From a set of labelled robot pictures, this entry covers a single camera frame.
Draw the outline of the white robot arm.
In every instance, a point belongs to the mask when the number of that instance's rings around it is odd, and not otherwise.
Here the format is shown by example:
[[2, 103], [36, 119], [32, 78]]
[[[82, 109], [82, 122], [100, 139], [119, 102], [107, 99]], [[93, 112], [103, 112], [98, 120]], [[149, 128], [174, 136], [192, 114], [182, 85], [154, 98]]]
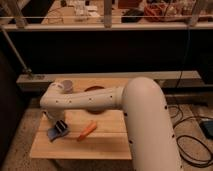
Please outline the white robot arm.
[[135, 171], [184, 171], [165, 95], [152, 79], [137, 77], [123, 86], [66, 94], [61, 83], [49, 85], [44, 109], [120, 110]]

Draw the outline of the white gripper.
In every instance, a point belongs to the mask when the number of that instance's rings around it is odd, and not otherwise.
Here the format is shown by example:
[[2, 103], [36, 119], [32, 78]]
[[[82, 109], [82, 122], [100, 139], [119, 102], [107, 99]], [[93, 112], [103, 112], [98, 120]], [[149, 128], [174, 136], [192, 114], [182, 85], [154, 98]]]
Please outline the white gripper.
[[49, 109], [45, 111], [45, 115], [47, 116], [48, 120], [52, 123], [55, 124], [55, 129], [59, 132], [62, 133], [63, 130], [67, 130], [68, 126], [64, 122], [65, 120], [65, 113], [63, 110], [53, 110]]

